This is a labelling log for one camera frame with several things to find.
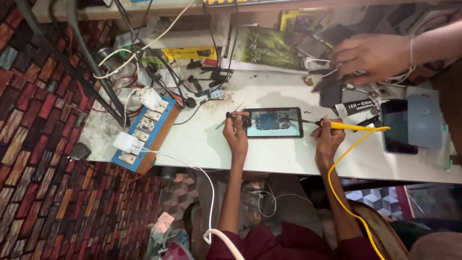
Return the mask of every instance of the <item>brick wall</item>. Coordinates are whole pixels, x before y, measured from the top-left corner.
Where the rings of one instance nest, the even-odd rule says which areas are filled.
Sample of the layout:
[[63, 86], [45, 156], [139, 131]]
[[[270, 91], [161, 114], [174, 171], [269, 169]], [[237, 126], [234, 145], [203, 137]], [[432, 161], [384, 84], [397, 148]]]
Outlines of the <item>brick wall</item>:
[[[48, 36], [68, 52], [51, 24]], [[111, 20], [82, 22], [91, 50], [110, 46]], [[73, 47], [77, 69], [99, 88]], [[32, 33], [12, 0], [0, 0], [0, 259], [140, 257], [160, 179], [124, 183], [111, 163], [68, 162], [89, 112], [76, 81]]]

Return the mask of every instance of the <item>person's right hand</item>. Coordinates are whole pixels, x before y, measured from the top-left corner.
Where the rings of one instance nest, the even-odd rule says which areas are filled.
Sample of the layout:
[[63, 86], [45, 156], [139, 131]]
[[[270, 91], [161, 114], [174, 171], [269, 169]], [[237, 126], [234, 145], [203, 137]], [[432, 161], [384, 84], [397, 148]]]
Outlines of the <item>person's right hand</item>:
[[360, 34], [337, 45], [331, 54], [331, 68], [339, 65], [337, 79], [355, 71], [366, 74], [348, 79], [354, 86], [393, 77], [409, 67], [410, 36]]
[[330, 122], [342, 123], [341, 118], [330, 119], [330, 116], [325, 116], [322, 120], [322, 126], [314, 130], [310, 137], [317, 140], [315, 162], [318, 168], [327, 172], [334, 164], [334, 155], [337, 148], [345, 139], [345, 131], [343, 129], [332, 129]]
[[226, 118], [225, 128], [223, 128], [223, 136], [225, 137], [231, 149], [232, 162], [245, 162], [249, 143], [247, 135], [242, 128], [242, 115], [249, 116], [249, 112], [233, 112], [237, 117]]

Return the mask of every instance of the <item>cardboard box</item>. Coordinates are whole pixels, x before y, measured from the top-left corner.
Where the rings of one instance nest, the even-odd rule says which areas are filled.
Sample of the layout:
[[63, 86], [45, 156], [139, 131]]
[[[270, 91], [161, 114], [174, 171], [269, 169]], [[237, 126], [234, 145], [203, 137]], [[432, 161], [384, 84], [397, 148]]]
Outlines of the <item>cardboard box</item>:
[[178, 49], [162, 49], [169, 60], [180, 59], [217, 59], [214, 47], [190, 47]]

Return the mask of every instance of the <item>dirt stain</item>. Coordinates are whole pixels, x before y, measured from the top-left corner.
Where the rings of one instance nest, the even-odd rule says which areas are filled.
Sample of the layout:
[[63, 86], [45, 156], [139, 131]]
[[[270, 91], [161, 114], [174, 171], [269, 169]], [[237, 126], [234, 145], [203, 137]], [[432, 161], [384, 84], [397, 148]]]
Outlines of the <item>dirt stain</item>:
[[228, 94], [225, 94], [225, 95], [223, 95], [223, 96], [221, 96], [221, 97], [219, 97], [219, 98], [220, 98], [220, 99], [223, 99], [223, 100], [213, 100], [213, 101], [209, 101], [209, 102], [205, 103], [202, 107], [203, 107], [204, 109], [209, 110], [209, 109], [215, 109], [215, 108], [218, 108], [218, 107], [220, 107], [220, 106], [222, 106], [222, 105], [227, 105], [227, 104], [233, 102], [233, 100], [232, 100], [232, 98], [231, 98], [231, 94], [229, 94], [229, 93], [228, 93]]
[[313, 86], [314, 85], [313, 80], [311, 79], [311, 77], [303, 77], [302, 80], [308, 86]]

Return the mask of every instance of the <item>phone screen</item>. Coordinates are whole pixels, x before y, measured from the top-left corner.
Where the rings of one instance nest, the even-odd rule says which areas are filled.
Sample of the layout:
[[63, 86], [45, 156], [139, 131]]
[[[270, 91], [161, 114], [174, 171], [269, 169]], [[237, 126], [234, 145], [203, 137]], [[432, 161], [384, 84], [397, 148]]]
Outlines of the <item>phone screen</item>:
[[248, 138], [301, 138], [303, 127], [300, 108], [244, 109], [252, 117], [245, 129]]
[[408, 142], [407, 100], [392, 99], [381, 104], [383, 125], [390, 129], [383, 132], [385, 150], [391, 153], [415, 155], [418, 148]]

